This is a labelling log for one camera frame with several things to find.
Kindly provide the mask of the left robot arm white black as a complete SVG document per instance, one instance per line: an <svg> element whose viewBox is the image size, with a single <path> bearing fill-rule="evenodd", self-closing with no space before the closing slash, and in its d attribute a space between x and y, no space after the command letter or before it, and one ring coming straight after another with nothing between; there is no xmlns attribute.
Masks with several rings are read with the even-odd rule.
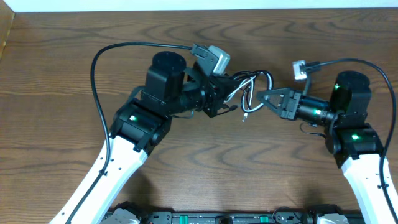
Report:
<svg viewBox="0 0 398 224"><path fill-rule="evenodd" d="M117 110L95 163L52 223L99 223L130 177L186 111L215 117L238 81L225 73L230 56L215 47L195 47L192 68L170 51L154 55L146 83Z"/></svg>

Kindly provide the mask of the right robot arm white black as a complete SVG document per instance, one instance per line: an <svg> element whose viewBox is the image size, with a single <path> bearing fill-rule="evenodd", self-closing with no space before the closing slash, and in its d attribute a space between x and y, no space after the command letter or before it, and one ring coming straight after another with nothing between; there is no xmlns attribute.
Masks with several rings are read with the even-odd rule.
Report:
<svg viewBox="0 0 398 224"><path fill-rule="evenodd" d="M291 88L260 91L257 99L278 117L323 126L322 137L358 201L365 223L394 223L397 192L377 132L366 122L371 99L369 78L338 74L330 100Z"/></svg>

